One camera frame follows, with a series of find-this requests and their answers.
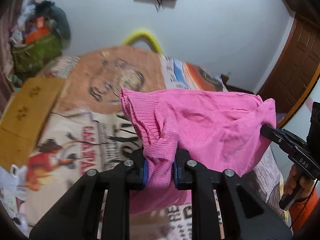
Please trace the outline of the orange sleeve forearm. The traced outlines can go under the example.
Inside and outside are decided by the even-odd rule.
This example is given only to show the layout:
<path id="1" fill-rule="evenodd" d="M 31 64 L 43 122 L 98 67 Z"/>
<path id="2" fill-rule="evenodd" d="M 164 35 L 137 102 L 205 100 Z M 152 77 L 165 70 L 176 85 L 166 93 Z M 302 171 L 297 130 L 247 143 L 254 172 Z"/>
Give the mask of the orange sleeve forearm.
<path id="1" fill-rule="evenodd" d="M 316 207 L 318 202 L 318 195 L 316 191 L 310 194 L 310 197 L 306 198 L 302 202 L 294 202 L 289 208 L 292 230 L 294 234 L 299 233 L 300 229 Z"/>

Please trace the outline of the right hand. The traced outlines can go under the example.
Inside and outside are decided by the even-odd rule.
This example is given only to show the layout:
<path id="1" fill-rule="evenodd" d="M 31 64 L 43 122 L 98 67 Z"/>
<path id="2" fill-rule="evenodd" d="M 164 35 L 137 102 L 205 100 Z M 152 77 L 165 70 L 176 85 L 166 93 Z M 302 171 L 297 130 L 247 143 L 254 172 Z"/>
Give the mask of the right hand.
<path id="1" fill-rule="evenodd" d="M 298 167 L 296 164 L 293 164 L 291 166 L 287 181 L 284 184 L 284 194 L 292 194 L 293 190 L 297 186 L 297 183 L 299 183 L 303 189 L 299 195 L 299 198 L 307 198 L 310 195 L 315 182 L 310 178 L 306 178 L 305 176 L 302 176 L 300 179 L 298 179 Z"/>

